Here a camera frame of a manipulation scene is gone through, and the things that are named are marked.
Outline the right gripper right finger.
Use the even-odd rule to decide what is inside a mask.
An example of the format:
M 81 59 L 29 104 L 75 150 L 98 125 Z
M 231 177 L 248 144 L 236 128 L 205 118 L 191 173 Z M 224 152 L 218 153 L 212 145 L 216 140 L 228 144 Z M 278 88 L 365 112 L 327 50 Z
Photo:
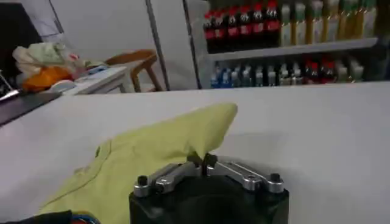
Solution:
M 255 192 L 259 189 L 265 189 L 273 194 L 281 194 L 285 190 L 284 182 L 278 173 L 266 175 L 238 161 L 229 161 L 216 155 L 206 154 L 204 167 L 207 176 L 229 177 L 247 191 Z

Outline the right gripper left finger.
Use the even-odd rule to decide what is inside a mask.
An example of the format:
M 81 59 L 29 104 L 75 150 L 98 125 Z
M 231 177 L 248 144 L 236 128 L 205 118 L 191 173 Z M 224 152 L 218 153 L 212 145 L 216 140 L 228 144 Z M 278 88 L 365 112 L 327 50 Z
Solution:
M 170 194 L 176 190 L 198 194 L 202 190 L 203 177 L 203 159 L 192 153 L 184 163 L 169 163 L 151 175 L 139 175 L 133 185 L 133 196 L 146 198 L 154 194 Z

